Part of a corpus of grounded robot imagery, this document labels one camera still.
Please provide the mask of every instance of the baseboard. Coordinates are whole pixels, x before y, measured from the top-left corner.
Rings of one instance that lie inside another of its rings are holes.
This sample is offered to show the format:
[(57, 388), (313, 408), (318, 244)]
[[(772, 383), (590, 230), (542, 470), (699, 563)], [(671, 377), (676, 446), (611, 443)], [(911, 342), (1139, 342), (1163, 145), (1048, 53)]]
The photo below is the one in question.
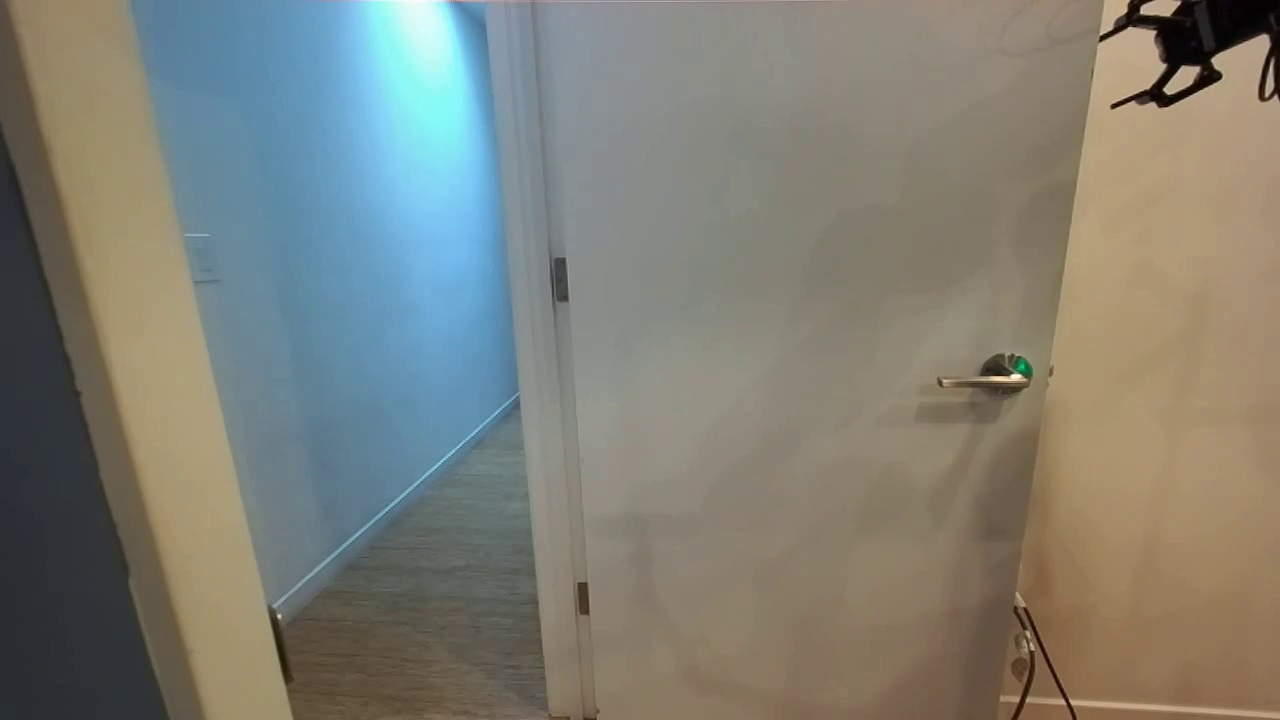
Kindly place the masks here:
[[(1029, 709), (1064, 709), (1055, 696), (1031, 696)], [(1096, 720), (1280, 720), (1280, 710), (1259, 709), (1199, 709), (1199, 705), (1125, 705), (1125, 699), (1076, 699), (1080, 717)]]
[(334, 551), (329, 551), (305, 580), (295, 580), (270, 613), (286, 624), (298, 617), (418, 492), (428, 492), (456, 459), (463, 459), (501, 419), (514, 413), (519, 394), (485, 414), (450, 452), (445, 452), (418, 479), (411, 479), (389, 509), (358, 523)]

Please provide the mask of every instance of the white wall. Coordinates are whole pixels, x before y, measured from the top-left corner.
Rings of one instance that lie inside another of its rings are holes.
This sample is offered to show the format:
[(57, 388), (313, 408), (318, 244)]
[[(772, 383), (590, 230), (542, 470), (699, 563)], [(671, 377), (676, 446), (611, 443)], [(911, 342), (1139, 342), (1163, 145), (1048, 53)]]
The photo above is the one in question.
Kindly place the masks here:
[(485, 27), (136, 0), (266, 597), (514, 394)]
[(1280, 107), (1256, 66), (1245, 49), (1182, 107), (1106, 113), (1156, 49), (1101, 53), (1024, 577), (1103, 720), (1280, 717)]

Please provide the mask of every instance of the door handle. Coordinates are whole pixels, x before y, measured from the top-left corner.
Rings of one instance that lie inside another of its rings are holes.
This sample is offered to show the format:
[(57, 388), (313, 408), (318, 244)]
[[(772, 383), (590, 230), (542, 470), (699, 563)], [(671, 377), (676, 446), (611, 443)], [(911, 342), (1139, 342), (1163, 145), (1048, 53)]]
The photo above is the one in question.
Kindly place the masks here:
[(974, 377), (939, 377), (934, 388), (984, 388), (984, 391), (1024, 391), (1037, 381), (1037, 363), (1021, 352), (994, 352), (974, 369)]

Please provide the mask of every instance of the doorway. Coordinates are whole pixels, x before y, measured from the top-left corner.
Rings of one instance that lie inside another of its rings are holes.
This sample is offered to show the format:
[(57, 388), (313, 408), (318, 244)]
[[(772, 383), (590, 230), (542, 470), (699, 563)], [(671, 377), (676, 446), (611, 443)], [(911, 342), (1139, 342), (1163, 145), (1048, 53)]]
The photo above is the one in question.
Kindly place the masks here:
[(547, 717), (485, 14), (132, 13), (295, 717)]

